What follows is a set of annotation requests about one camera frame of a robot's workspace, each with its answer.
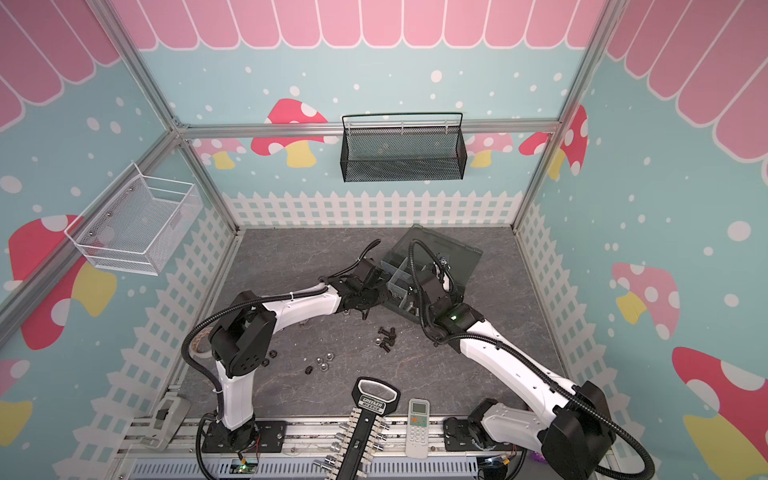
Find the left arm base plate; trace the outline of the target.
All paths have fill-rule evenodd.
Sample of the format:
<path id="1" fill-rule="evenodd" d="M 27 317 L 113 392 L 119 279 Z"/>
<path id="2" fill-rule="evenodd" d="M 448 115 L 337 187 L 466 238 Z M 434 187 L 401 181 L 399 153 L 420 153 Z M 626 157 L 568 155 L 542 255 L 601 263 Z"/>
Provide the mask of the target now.
<path id="1" fill-rule="evenodd" d="M 250 420 L 233 431 L 222 422 L 214 422 L 203 433 L 202 452 L 281 453 L 286 430 L 286 421 Z"/>

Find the white remote control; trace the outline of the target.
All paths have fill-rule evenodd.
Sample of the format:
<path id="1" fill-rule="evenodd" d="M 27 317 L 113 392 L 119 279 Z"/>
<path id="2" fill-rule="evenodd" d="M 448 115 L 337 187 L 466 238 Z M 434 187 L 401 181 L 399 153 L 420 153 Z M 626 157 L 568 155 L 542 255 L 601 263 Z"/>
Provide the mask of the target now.
<path id="1" fill-rule="evenodd" d="M 430 403 L 425 399 L 412 398 L 408 404 L 406 425 L 406 456 L 426 459 L 429 454 Z"/>

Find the grey compartment organizer box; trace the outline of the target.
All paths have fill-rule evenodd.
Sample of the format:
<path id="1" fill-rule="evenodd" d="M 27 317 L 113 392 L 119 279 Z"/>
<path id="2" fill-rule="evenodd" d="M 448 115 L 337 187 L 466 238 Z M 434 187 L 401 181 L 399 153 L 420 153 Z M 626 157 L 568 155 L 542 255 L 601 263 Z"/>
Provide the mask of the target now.
<path id="1" fill-rule="evenodd" d="M 427 252 L 416 246 L 416 271 L 420 274 L 430 271 L 440 277 L 444 288 L 452 288 L 452 297 L 459 300 L 463 299 L 467 283 L 483 252 L 434 229 L 414 225 L 386 253 L 380 262 L 388 279 L 389 299 L 384 302 L 384 306 L 407 320 L 418 323 L 417 293 L 408 261 L 408 248 L 413 240 L 425 243 L 437 258 L 437 261 L 434 261 Z M 421 274 L 420 278 L 422 284 L 425 284 L 426 276 Z"/>

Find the grey box on rail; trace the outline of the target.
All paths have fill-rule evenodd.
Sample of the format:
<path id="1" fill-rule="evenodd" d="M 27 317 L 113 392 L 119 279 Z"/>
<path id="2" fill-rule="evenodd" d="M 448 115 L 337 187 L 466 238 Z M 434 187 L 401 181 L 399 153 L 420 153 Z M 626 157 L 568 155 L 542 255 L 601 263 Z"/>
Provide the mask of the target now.
<path id="1" fill-rule="evenodd" d="M 154 451 L 164 451 L 191 409 L 191 402 L 176 394 L 166 394 L 155 409 L 146 434 L 139 444 Z"/>

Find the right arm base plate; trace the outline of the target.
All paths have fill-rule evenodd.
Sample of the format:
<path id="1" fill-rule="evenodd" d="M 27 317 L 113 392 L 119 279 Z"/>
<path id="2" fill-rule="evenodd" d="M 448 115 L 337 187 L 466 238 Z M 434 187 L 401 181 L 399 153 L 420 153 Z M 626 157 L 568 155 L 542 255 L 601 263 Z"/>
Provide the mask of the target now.
<path id="1" fill-rule="evenodd" d="M 486 448 L 481 425 L 467 418 L 448 417 L 442 424 L 444 448 L 448 452 L 482 451 Z"/>

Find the black bolts cluster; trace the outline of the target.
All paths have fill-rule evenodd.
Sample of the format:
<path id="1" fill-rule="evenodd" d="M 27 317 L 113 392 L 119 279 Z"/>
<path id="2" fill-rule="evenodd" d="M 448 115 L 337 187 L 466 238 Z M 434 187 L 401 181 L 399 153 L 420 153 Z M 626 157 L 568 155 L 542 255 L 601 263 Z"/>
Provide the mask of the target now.
<path id="1" fill-rule="evenodd" d="M 378 329 L 378 336 L 375 340 L 375 343 L 379 348 L 389 353 L 396 343 L 396 338 L 397 333 L 394 327 L 389 329 L 380 327 Z"/>

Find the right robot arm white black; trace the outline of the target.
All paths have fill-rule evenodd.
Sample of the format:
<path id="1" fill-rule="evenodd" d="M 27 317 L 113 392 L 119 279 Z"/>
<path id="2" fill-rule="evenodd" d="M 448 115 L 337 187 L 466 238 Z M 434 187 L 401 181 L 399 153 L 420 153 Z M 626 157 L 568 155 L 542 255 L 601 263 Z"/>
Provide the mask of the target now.
<path id="1" fill-rule="evenodd" d="M 482 433 L 497 443 L 538 451 L 563 479 L 597 473 L 611 479 L 651 479 L 656 467 L 645 447 L 611 417 L 603 391 L 552 372 L 507 341 L 479 311 L 461 301 L 451 273 L 419 239 L 408 244 L 419 323 L 436 345 L 448 345 L 483 366 L 525 402 L 532 419 L 501 403 L 483 411 Z M 618 439 L 642 461 L 638 472 L 601 466 Z"/>

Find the black mesh wall basket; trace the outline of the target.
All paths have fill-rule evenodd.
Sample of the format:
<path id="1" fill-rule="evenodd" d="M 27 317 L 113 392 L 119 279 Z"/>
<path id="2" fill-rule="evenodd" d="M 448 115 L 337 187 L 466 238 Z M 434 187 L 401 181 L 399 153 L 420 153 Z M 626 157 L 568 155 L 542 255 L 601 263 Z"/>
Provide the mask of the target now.
<path id="1" fill-rule="evenodd" d="M 464 178 L 468 153 L 460 112 L 349 114 L 341 123 L 346 182 Z"/>

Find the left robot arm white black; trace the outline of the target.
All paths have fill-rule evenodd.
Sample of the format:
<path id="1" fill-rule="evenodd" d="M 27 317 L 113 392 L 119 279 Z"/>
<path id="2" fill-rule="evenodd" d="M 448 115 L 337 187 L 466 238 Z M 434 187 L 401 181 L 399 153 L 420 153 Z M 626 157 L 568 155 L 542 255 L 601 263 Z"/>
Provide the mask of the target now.
<path id="1" fill-rule="evenodd" d="M 366 317 L 387 300 L 382 269 L 367 258 L 380 243 L 379 239 L 372 241 L 352 265 L 320 278 L 314 287 L 271 296 L 244 291 L 229 307 L 210 315 L 187 334 L 181 346 L 182 358 L 211 382 L 217 401 L 214 420 L 227 432 L 240 432 L 254 423 L 254 372 L 266 359 L 275 333 L 316 317 L 351 310 Z M 208 342 L 214 370 L 191 354 L 192 341 L 207 327 L 211 329 Z"/>

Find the black tool with sockets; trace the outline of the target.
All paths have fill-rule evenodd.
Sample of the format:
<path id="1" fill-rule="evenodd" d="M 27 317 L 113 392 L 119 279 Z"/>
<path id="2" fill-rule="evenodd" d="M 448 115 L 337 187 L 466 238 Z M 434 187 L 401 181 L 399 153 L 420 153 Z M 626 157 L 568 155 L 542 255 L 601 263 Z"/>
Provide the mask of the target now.
<path id="1" fill-rule="evenodd" d="M 331 445 L 332 454 L 314 460 L 326 479 L 366 479 L 375 454 L 384 449 L 390 429 L 386 416 L 401 398 L 400 391 L 383 380 L 359 377 L 352 388 L 354 408 Z"/>

